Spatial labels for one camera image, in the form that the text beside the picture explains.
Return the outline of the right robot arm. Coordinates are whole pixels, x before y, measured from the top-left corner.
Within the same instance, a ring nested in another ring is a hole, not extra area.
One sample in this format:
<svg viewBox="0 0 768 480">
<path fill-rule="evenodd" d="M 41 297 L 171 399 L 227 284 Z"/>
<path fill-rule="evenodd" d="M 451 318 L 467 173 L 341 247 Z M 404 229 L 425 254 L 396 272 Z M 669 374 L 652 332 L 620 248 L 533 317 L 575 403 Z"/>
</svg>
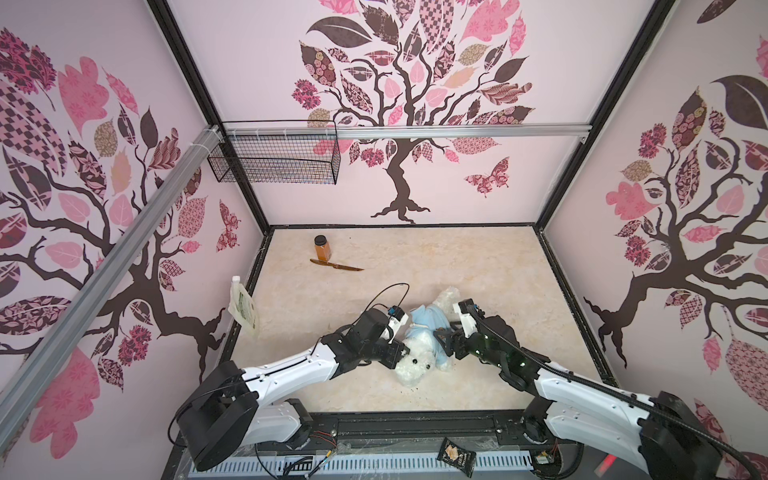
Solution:
<svg viewBox="0 0 768 480">
<path fill-rule="evenodd" d="M 435 338 L 448 356 L 472 355 L 532 401 L 519 420 L 531 443 L 567 440 L 630 463 L 653 479 L 713 479 L 721 453 L 675 396 L 635 394 L 596 383 L 522 347 L 499 316 L 478 312 Z"/>
</svg>

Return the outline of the light blue bear hoodie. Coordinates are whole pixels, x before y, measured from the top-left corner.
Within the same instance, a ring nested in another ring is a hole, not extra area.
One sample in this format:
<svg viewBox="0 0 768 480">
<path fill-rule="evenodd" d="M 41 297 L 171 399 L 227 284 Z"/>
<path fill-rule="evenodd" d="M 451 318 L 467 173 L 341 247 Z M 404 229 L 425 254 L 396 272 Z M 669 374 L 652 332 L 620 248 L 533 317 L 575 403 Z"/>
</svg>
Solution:
<svg viewBox="0 0 768 480">
<path fill-rule="evenodd" d="M 435 304 L 421 305 L 410 312 L 410 320 L 405 339 L 411 343 L 416 341 L 427 348 L 435 357 L 439 370 L 449 370 L 452 367 L 451 360 L 434 335 L 437 330 L 450 329 L 445 313 Z"/>
</svg>

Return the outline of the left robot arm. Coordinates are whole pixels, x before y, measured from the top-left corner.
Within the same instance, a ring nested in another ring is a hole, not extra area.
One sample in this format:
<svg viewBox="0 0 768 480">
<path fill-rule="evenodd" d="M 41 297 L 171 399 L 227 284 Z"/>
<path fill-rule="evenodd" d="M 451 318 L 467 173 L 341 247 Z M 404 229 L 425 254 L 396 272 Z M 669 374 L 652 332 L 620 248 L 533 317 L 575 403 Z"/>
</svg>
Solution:
<svg viewBox="0 0 768 480">
<path fill-rule="evenodd" d="M 217 366 L 178 408 L 173 422 L 198 471 L 221 464 L 243 445 L 263 442 L 302 445 L 312 417 L 291 395 L 331 381 L 367 363 L 394 369 L 408 348 L 396 339 L 409 320 L 402 308 L 371 308 L 358 319 L 318 339 L 293 356 L 240 368 Z"/>
</svg>

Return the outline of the white teddy bear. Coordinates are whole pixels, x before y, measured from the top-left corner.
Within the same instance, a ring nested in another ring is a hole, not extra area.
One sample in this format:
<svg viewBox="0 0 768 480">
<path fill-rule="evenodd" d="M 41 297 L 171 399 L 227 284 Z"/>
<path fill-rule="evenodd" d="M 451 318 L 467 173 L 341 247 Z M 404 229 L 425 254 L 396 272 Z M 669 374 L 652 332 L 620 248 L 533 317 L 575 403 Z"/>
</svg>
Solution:
<svg viewBox="0 0 768 480">
<path fill-rule="evenodd" d="M 451 334 L 455 330 L 454 323 L 459 322 L 459 317 L 454 312 L 453 305 L 459 302 L 459 300 L 460 291 L 456 287 L 448 287 L 443 290 L 434 301 L 425 304 L 425 306 L 429 306 L 430 304 L 438 306 L 445 313 L 450 324 L 449 330 L 437 330 L 434 333 L 435 336 L 436 334 Z M 416 341 L 413 343 L 407 341 L 405 339 L 405 334 L 403 342 L 410 349 L 410 352 L 397 363 L 395 367 L 395 375 L 404 387 L 413 388 L 423 377 L 431 372 L 443 371 L 436 367 L 435 357 L 422 344 L 417 343 Z"/>
</svg>

